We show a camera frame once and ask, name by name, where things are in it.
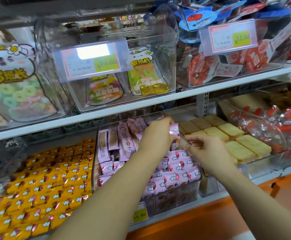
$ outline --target gold fish-shaped candy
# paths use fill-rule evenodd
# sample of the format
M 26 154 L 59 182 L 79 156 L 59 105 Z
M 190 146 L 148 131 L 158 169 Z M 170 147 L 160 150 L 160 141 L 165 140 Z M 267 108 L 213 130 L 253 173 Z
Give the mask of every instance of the gold fish-shaped candy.
M 147 96 L 151 93 L 163 94 L 170 90 L 170 87 L 165 83 L 156 83 L 151 86 L 141 85 L 140 86 L 142 96 Z

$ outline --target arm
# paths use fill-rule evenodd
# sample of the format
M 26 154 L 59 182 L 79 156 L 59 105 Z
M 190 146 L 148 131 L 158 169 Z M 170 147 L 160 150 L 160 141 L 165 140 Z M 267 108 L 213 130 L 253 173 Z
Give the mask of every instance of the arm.
M 224 143 L 212 136 L 186 136 L 204 143 L 204 149 L 188 147 L 200 165 L 214 175 L 230 194 L 257 240 L 291 239 L 291 212 L 246 178 L 233 164 Z
M 175 139 L 169 134 L 170 123 L 170 118 L 152 122 L 138 151 L 49 240 L 124 240 L 147 182 Z

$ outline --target forearm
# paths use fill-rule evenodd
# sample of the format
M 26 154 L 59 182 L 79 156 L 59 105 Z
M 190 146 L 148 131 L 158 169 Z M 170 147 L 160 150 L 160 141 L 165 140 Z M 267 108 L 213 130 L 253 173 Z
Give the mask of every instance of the forearm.
M 50 240 L 125 239 L 159 159 L 140 151 L 67 219 Z
M 291 239 L 291 212 L 238 170 L 220 181 L 257 240 Z

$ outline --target barcode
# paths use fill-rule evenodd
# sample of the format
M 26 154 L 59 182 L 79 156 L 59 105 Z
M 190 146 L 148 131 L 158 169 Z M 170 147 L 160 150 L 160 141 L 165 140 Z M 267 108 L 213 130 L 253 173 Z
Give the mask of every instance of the barcode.
M 77 72 L 77 71 L 83 71 L 83 70 L 88 70 L 88 69 L 91 69 L 91 67 L 73 68 L 73 71 Z

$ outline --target person's right hand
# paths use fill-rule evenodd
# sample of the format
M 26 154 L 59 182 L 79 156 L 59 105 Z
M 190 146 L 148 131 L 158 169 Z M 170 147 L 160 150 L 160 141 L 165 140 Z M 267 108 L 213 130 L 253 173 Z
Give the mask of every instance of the person's right hand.
M 199 161 L 204 170 L 215 176 L 218 180 L 237 171 L 234 162 L 225 148 L 225 144 L 216 136 L 210 135 L 186 135 L 188 141 L 193 141 L 187 146 L 190 154 Z

